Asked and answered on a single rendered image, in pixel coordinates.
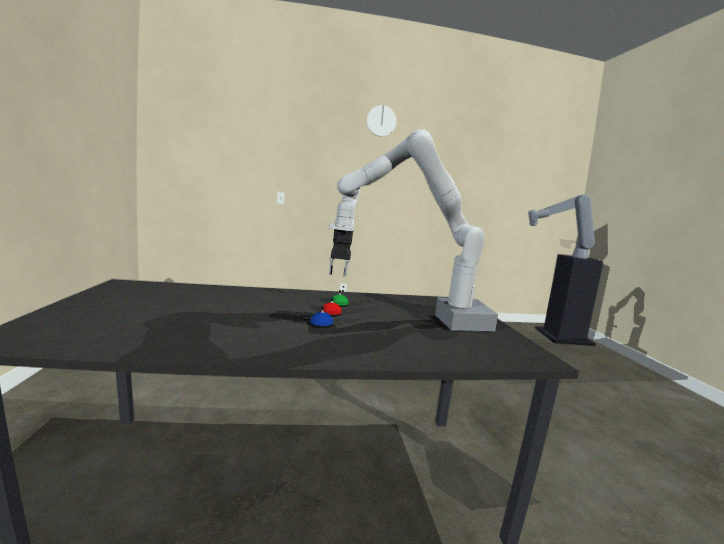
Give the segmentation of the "green dome bell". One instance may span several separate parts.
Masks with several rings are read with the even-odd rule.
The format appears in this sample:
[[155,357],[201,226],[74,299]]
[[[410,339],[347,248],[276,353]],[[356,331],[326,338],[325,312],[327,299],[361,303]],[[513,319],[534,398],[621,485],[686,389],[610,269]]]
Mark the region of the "green dome bell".
[[334,295],[332,297],[333,302],[338,304],[340,307],[348,306],[348,299],[344,295],[341,295],[340,293],[341,293],[341,290],[339,290],[339,294]]

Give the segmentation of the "blue dome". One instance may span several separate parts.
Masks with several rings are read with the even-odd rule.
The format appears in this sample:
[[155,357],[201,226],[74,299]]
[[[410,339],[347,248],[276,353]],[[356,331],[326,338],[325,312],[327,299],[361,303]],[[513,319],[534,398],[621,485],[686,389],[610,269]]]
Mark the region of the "blue dome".
[[318,325],[317,326],[318,328],[320,328],[320,327],[327,328],[328,325],[332,326],[333,319],[332,319],[331,315],[326,312],[323,312],[324,307],[322,307],[321,310],[322,310],[321,312],[317,312],[312,316],[312,318],[311,318],[312,326]]

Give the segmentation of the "red dome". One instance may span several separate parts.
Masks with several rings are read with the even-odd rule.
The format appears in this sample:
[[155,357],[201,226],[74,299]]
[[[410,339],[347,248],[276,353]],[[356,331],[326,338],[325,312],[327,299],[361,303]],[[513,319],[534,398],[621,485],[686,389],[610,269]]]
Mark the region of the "red dome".
[[326,312],[331,316],[337,316],[337,314],[341,315],[341,308],[338,304],[333,302],[333,298],[331,298],[331,302],[324,304],[323,307],[323,312]]

